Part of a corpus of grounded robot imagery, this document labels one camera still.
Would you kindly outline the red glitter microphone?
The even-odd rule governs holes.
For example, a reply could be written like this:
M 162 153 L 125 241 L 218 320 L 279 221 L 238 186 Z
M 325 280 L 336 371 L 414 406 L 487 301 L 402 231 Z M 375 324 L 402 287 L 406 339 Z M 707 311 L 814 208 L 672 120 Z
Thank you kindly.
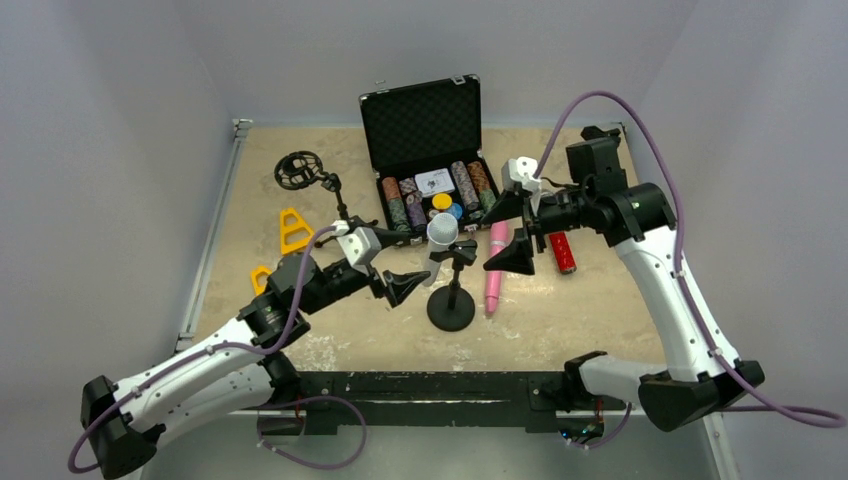
M 557 269 L 562 275 L 569 275 L 577 270 L 577 264 L 564 232 L 556 232 L 548 235 L 548 240 L 556 261 Z

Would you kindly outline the white microphone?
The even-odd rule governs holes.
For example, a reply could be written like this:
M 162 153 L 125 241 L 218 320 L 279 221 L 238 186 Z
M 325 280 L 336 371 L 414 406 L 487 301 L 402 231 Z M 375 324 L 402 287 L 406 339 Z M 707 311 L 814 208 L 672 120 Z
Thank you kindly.
M 429 276 L 422 282 L 423 286 L 429 287 L 432 285 L 440 270 L 441 263 L 432 260 L 430 255 L 447 251 L 457 241 L 458 235 L 458 220 L 449 213 L 438 213 L 429 221 L 426 230 L 427 249 L 422 262 L 422 267 L 429 273 Z

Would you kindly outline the black round-base mic stand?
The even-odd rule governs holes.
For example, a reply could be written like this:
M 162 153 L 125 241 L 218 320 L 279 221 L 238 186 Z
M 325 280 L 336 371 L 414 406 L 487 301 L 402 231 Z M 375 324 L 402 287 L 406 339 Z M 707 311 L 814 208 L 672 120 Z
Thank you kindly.
M 453 271 L 448 285 L 435 290 L 427 302 L 429 320 L 442 331 L 461 331 L 471 324 L 475 316 L 474 300 L 461 286 L 460 275 L 466 267 L 475 263 L 477 248 L 475 240 L 464 240 L 451 244 L 444 251 L 428 255 L 428 259 L 437 264 L 450 260 Z

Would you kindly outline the black tripod shock-mount stand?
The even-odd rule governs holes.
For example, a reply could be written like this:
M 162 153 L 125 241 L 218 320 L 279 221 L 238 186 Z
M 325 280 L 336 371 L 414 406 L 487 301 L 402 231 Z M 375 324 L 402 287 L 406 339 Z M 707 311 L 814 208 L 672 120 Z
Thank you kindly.
M 378 220 L 366 222 L 358 215 L 352 215 L 348 211 L 347 204 L 342 197 L 342 182 L 336 173 L 327 172 L 320 157 L 311 151 L 295 151 L 287 154 L 278 161 L 274 167 L 273 176 L 276 183 L 288 191 L 299 191 L 314 184 L 319 184 L 323 189 L 334 194 L 336 199 L 336 210 L 338 219 L 347 230 L 334 236 L 335 239 L 343 235 L 352 235 L 356 232 L 362 233 L 361 241 L 370 240 L 370 250 L 377 255 L 380 252 L 380 244 L 365 235 L 366 232 L 373 233 L 373 228 L 379 223 Z

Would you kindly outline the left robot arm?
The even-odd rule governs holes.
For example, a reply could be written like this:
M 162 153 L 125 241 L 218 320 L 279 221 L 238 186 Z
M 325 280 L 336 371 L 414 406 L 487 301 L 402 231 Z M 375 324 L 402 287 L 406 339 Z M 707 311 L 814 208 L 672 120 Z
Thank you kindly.
M 309 331 L 305 315 L 362 289 L 399 306 L 428 272 L 379 273 L 372 262 L 410 236 L 358 217 L 337 220 L 302 251 L 283 256 L 263 290 L 203 341 L 135 375 L 90 380 L 68 470 L 120 479 L 159 447 L 218 416 L 269 402 L 304 403 L 284 348 Z

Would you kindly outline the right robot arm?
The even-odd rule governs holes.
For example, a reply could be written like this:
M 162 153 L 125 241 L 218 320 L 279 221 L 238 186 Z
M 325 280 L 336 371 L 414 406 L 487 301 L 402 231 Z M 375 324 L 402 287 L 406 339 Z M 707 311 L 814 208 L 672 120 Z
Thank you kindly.
M 518 157 L 502 168 L 503 190 L 486 221 L 518 218 L 512 241 L 485 263 L 488 271 L 531 275 L 547 234 L 589 228 L 602 235 L 635 281 L 659 334 L 661 364 L 620 360 L 594 351 L 568 361 L 551 399 L 565 409 L 606 396 L 636 404 L 670 432 L 733 405 L 765 375 L 722 335 L 688 267 L 677 259 L 679 225 L 662 189 L 630 185 L 616 138 L 570 145 L 572 184 L 546 195 L 536 160 Z

